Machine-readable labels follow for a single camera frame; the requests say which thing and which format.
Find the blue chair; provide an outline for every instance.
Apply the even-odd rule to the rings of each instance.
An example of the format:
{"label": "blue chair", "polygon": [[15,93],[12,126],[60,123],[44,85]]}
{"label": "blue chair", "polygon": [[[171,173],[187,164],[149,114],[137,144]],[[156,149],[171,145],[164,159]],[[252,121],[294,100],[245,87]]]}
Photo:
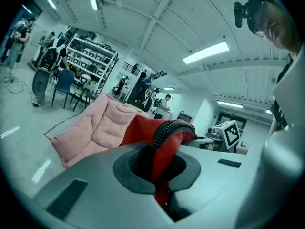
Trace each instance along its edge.
{"label": "blue chair", "polygon": [[59,75],[58,75],[58,82],[55,86],[54,89],[54,94],[53,94],[53,99],[52,99],[52,107],[53,107],[53,102],[55,98],[56,91],[64,92],[67,93],[66,99],[65,99],[65,104],[63,106],[63,109],[66,107],[66,102],[67,102],[67,97],[68,94],[70,94],[70,87],[72,83],[74,82],[74,72],[73,71],[68,71],[68,70],[62,70]]}

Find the black vent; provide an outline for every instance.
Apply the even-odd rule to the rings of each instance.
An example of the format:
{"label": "black vent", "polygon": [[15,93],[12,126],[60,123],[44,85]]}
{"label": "black vent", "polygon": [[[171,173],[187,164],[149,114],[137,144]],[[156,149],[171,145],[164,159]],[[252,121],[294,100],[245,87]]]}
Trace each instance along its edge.
{"label": "black vent", "polygon": [[47,211],[58,219],[64,220],[87,185],[85,181],[74,180],[47,208]]}

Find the white ceiling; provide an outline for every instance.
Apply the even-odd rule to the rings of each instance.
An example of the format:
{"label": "white ceiling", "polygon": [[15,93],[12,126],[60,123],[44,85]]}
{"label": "white ceiling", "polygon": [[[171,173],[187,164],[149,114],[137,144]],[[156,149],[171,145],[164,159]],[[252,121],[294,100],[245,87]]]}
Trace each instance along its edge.
{"label": "white ceiling", "polygon": [[[287,53],[253,35],[246,22],[235,27],[233,4],[247,0],[98,0],[98,11],[90,0],[53,0],[56,10],[46,0],[34,1],[59,23],[122,45],[133,43],[136,56],[166,71],[181,88],[208,88],[215,99],[258,108],[273,103],[272,79],[284,67]],[[182,61],[222,41],[230,51],[188,65]]]}

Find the glasses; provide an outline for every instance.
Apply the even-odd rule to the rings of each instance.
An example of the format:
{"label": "glasses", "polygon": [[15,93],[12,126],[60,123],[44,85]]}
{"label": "glasses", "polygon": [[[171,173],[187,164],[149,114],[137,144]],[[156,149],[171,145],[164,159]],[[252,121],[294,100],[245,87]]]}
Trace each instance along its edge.
{"label": "glasses", "polygon": [[255,13],[254,20],[256,21],[254,26],[254,32],[256,35],[263,37],[271,24],[271,12],[265,2],[262,2],[259,9]]}

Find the white shelf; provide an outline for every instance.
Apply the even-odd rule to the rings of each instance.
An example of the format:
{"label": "white shelf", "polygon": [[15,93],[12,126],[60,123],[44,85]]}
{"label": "white shelf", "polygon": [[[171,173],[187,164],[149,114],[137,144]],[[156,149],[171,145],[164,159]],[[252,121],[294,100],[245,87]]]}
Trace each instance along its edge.
{"label": "white shelf", "polygon": [[70,47],[68,47],[67,49],[68,49],[68,50],[71,50],[71,51],[73,51],[73,52],[75,52],[75,53],[77,53],[77,54],[79,54],[79,55],[81,55],[81,56],[83,56],[84,58],[90,59],[90,60],[92,60],[92,61],[95,61],[96,63],[102,64],[102,65],[104,65],[104,66],[107,67],[107,65],[106,65],[104,62],[99,61],[99,60],[97,60],[97,59],[95,59],[95,58],[93,58],[93,57],[91,57],[91,56],[89,56],[89,55],[86,55],[86,54],[84,54],[83,52],[77,51],[76,49],[70,48]]}
{"label": "white shelf", "polygon": [[82,67],[82,66],[80,66],[80,65],[78,65],[78,64],[76,64],[76,63],[73,63],[73,62],[70,61],[70,60],[67,60],[67,62],[70,63],[70,64],[73,64],[73,65],[76,66],[77,68],[80,68],[80,69],[82,69],[82,70],[88,72],[89,74],[92,74],[92,75],[94,75],[94,76],[96,76],[96,77],[98,77],[98,78],[101,78],[101,77],[102,77],[102,76],[100,76],[100,75],[98,75],[98,74],[95,74],[95,73],[93,73],[93,72],[91,72],[91,71],[88,71],[86,68],[84,68],[84,67]]}
{"label": "white shelf", "polygon": [[82,44],[83,46],[85,46],[86,48],[89,48],[91,50],[94,50],[96,52],[98,52],[101,55],[106,56],[109,59],[112,59],[112,57],[115,55],[114,52],[111,52],[105,48],[102,48],[92,42],[88,42],[86,40],[80,39],[78,37],[74,37],[75,40],[78,40],[80,42],[80,44]]}

